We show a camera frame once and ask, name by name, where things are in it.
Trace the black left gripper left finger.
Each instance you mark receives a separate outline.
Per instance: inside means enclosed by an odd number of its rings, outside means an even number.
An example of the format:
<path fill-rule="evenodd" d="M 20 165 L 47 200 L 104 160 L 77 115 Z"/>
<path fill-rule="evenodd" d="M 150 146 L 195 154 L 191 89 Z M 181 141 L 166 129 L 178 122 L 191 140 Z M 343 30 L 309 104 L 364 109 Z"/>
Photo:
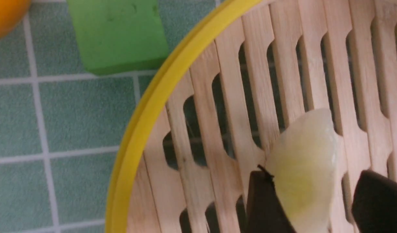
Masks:
<path fill-rule="evenodd" d="M 246 203 L 247 233 L 295 233 L 276 193 L 274 176 L 262 165 L 250 173 Z"/>

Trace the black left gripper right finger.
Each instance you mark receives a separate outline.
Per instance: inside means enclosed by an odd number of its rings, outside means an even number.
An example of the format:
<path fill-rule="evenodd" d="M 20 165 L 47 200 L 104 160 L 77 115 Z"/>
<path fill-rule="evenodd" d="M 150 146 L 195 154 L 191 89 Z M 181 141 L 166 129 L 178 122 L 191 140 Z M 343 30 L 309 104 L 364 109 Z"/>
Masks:
<path fill-rule="evenodd" d="M 361 233 L 397 233 L 397 182 L 372 170 L 362 171 L 352 215 Z"/>

